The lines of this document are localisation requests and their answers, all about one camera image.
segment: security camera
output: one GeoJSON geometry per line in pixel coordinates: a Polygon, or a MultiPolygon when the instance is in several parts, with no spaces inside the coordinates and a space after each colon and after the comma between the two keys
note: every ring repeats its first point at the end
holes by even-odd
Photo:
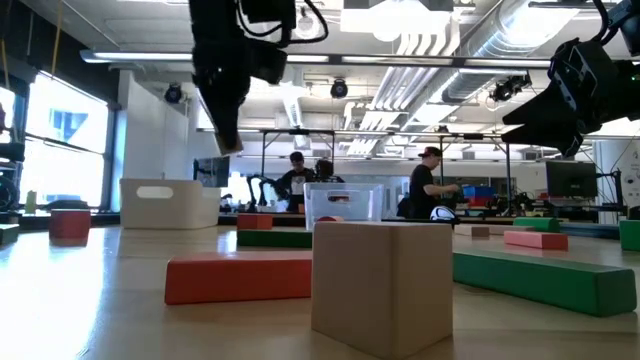
{"type": "Polygon", "coordinates": [[[180,83],[171,83],[164,93],[164,99],[169,104],[179,104],[183,100],[183,95],[184,93],[182,92],[180,83]]]}
{"type": "Polygon", "coordinates": [[[331,97],[334,99],[342,99],[349,93],[349,88],[344,79],[335,79],[331,86],[331,97]]]}

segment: cap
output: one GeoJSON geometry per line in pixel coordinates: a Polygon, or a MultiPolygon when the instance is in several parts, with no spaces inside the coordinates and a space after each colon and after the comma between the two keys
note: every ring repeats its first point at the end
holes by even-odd
{"type": "Polygon", "coordinates": [[[437,147],[427,146],[426,148],[424,148],[424,152],[423,153],[418,154],[418,156],[420,156],[420,157],[427,157],[429,155],[442,157],[442,151],[440,151],[440,149],[438,149],[437,147]]]}

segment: computer monitor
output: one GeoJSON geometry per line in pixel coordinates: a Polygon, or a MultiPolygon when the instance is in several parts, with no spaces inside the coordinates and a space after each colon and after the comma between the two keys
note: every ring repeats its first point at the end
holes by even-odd
{"type": "Polygon", "coordinates": [[[228,156],[196,159],[193,161],[193,180],[199,180],[204,187],[229,186],[228,156]]]}
{"type": "Polygon", "coordinates": [[[548,161],[549,196],[594,198],[598,196],[596,164],[572,161],[548,161]]]}

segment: light fixture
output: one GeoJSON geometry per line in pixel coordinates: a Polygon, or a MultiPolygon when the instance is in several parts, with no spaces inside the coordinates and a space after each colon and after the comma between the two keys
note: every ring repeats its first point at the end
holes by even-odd
{"type": "Polygon", "coordinates": [[[313,39],[320,33],[320,21],[314,16],[307,15],[305,7],[300,8],[296,16],[295,34],[301,39],[313,39]]]}

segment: white wall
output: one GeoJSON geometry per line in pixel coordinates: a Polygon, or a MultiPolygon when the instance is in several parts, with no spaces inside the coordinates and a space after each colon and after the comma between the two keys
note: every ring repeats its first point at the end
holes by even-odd
{"type": "Polygon", "coordinates": [[[189,119],[120,72],[116,118],[112,209],[119,210],[119,180],[190,179],[189,119]]]}
{"type": "MultiPolygon", "coordinates": [[[[637,140],[596,141],[593,147],[594,160],[598,171],[609,173],[622,171],[622,194],[629,207],[640,206],[640,144],[637,140]]],[[[598,203],[616,201],[615,185],[612,178],[598,179],[598,190],[604,196],[598,197],[598,203]]],[[[601,224],[616,224],[617,217],[611,212],[600,213],[601,224]]]]}

